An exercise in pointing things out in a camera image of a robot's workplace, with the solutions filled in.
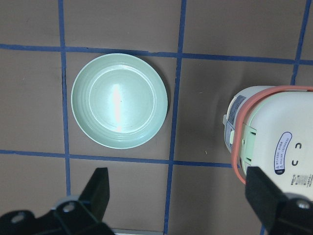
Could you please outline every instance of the qr code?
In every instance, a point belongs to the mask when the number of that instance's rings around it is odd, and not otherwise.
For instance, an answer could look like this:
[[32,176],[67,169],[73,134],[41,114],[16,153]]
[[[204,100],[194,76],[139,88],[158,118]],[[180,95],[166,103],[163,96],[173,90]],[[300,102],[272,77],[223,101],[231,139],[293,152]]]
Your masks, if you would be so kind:
[[293,175],[291,185],[306,185],[309,175]]

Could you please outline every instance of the screw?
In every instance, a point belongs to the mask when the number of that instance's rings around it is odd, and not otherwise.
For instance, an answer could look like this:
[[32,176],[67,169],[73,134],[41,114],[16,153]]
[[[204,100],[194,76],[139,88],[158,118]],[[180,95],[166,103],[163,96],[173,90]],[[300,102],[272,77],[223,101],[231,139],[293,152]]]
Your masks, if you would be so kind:
[[68,213],[75,209],[75,204],[70,202],[63,207],[63,212]]
[[310,204],[305,200],[300,199],[300,200],[296,201],[296,204],[299,208],[310,209]]
[[21,222],[22,220],[24,220],[25,215],[23,212],[19,212],[17,215],[15,215],[12,219],[11,219],[11,223],[12,224],[16,224]]

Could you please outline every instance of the plate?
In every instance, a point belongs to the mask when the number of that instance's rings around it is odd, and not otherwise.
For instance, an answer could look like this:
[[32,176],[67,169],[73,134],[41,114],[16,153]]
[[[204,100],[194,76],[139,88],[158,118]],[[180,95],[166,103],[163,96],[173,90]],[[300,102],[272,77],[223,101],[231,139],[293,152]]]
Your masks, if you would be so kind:
[[78,73],[71,93],[75,120],[95,142],[133,148],[150,140],[167,112],[167,94],[158,73],[127,54],[100,56]]

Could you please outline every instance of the light green plate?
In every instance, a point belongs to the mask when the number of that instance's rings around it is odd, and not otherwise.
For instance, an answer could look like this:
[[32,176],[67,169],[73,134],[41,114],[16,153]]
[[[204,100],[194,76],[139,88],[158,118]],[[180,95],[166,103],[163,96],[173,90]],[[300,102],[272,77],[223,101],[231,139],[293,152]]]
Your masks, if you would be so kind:
[[161,128],[167,94],[160,76],[146,62],[107,54],[79,72],[71,104],[78,125],[92,140],[110,148],[133,148]]

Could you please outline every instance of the tiled surface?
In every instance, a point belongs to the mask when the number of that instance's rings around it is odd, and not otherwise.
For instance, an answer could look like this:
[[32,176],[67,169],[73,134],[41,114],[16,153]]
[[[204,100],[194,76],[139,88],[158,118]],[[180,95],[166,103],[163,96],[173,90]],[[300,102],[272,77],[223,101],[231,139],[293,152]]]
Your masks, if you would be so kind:
[[59,46],[58,2],[1,1],[0,35],[0,44]]
[[0,167],[1,215],[29,210],[41,216],[66,196],[62,158],[0,154]]
[[114,229],[163,231],[167,165],[71,160],[72,193],[80,194],[97,167],[107,167],[110,201],[104,221]]
[[[67,54],[67,92],[71,93],[74,80],[82,67],[101,54],[68,53]],[[147,143],[132,149],[112,149],[101,146],[88,138],[79,128],[71,111],[68,99],[68,131],[71,154],[133,157],[145,159],[168,159],[171,137],[171,122],[173,112],[173,92],[175,84],[176,59],[163,57],[141,57],[148,62],[160,75],[166,87],[169,100],[169,110],[165,122],[159,132]]]
[[294,59],[305,1],[189,1],[184,52]]
[[175,52],[179,5],[179,0],[67,0],[66,44]]
[[60,54],[0,54],[0,149],[64,153]]
[[[23,207],[41,215],[60,197],[79,194],[96,167],[108,167],[104,220],[113,228],[260,234],[230,168],[223,114],[249,86],[285,85],[291,78],[313,86],[310,4],[2,1],[0,213]],[[70,107],[79,70],[114,52],[152,65],[170,101],[158,134],[129,150],[91,141]]]
[[233,96],[250,86],[288,85],[292,68],[292,65],[184,59],[175,160],[230,163],[221,123]]
[[169,234],[258,234],[244,190],[230,168],[175,166]]

